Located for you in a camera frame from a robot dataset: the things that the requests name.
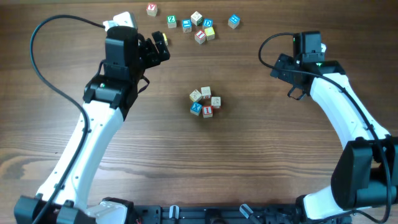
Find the yellow S wooden block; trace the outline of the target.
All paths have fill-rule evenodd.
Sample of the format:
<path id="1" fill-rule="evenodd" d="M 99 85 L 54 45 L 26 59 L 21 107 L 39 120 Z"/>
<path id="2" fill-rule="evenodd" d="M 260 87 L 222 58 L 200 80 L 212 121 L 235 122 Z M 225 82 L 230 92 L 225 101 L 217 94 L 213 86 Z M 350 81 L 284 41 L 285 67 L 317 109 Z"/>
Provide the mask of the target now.
<path id="1" fill-rule="evenodd" d="M 163 38 L 164 38 L 165 45 L 167 46 L 169 44 L 167 36 L 166 36 L 166 34 L 162 34 L 162 35 L 163 35 Z"/>

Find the plain animal wooden block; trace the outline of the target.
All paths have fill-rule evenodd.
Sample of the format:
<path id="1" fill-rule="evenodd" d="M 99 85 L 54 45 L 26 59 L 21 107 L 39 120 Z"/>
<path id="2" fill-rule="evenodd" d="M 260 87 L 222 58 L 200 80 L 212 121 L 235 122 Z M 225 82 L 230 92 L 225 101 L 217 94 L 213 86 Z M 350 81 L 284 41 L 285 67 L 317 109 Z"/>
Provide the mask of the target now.
<path id="1" fill-rule="evenodd" d="M 192 15 L 191 15 L 191 22 L 192 24 L 199 26 L 203 21 L 203 16 L 198 12 L 195 11 Z"/>

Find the green edged picture block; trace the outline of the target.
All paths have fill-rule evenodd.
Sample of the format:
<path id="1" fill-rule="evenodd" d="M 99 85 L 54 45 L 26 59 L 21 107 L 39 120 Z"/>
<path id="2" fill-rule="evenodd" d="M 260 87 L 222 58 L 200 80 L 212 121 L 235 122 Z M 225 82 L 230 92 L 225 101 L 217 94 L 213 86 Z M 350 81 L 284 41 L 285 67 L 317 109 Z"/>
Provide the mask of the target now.
<path id="1" fill-rule="evenodd" d="M 200 91 L 194 90 L 190 93 L 189 97 L 193 102 L 198 103 L 203 98 L 203 95 Z"/>

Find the number 2 wooden block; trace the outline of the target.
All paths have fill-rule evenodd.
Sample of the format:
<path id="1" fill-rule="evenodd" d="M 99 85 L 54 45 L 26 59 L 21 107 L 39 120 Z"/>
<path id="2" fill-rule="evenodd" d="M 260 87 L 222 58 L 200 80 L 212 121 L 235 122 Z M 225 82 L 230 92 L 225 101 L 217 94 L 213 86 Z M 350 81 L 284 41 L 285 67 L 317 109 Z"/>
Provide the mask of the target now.
<path id="1" fill-rule="evenodd" d="M 211 88 L 209 86 L 201 87 L 201 95 L 203 99 L 210 99 L 211 98 Z"/>

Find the blue X wooden block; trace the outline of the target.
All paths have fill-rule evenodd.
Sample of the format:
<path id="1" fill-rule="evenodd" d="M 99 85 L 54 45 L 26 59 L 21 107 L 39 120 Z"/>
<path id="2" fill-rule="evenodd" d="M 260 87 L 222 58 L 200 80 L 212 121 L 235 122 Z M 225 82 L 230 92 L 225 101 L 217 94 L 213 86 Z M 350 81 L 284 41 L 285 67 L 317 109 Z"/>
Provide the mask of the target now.
<path id="1" fill-rule="evenodd" d="M 197 116 L 200 115 L 201 110 L 202 110 L 202 105 L 199 104 L 199 103 L 197 103 L 197 102 L 193 102 L 193 104 L 192 104 L 191 107 L 190 107 L 190 112 L 191 112 L 192 114 L 197 115 Z"/>

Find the red edged animal block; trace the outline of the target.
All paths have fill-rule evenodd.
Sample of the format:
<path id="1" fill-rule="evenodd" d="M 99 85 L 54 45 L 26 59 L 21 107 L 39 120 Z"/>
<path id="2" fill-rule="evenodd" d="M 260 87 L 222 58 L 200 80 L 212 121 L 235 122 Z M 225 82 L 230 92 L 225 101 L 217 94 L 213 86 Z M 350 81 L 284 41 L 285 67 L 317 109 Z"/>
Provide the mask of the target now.
<path id="1" fill-rule="evenodd" d="M 212 96 L 211 97 L 211 106 L 214 109 L 221 108 L 221 98 L 219 96 Z"/>

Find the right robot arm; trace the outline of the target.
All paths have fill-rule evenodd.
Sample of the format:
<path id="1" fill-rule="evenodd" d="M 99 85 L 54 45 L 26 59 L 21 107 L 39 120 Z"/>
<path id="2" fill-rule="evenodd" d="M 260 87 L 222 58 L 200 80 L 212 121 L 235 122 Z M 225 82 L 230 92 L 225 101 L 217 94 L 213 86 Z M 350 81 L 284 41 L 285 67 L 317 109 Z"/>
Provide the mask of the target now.
<path id="1" fill-rule="evenodd" d="M 271 76 L 299 89 L 326 114 L 343 152 L 330 185 L 297 199 L 302 223 L 346 223 L 361 214 L 385 223 L 397 203 L 397 138 L 367 111 L 336 60 L 325 60 L 319 31 L 290 33 L 293 55 L 280 54 Z"/>

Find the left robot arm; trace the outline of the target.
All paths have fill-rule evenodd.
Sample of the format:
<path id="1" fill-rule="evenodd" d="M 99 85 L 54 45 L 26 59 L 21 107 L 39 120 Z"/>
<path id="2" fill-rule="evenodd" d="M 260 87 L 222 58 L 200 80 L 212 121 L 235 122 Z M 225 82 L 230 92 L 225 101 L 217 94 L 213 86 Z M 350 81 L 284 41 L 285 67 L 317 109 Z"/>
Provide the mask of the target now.
<path id="1" fill-rule="evenodd" d="M 144 72 L 170 58 L 163 33 L 145 39 L 135 27 L 108 29 L 106 57 L 87 83 L 80 120 L 47 180 L 35 197 L 21 196 L 14 207 L 18 223 L 126 223 L 131 202 L 87 207 L 93 177 L 113 136 L 143 89 Z"/>

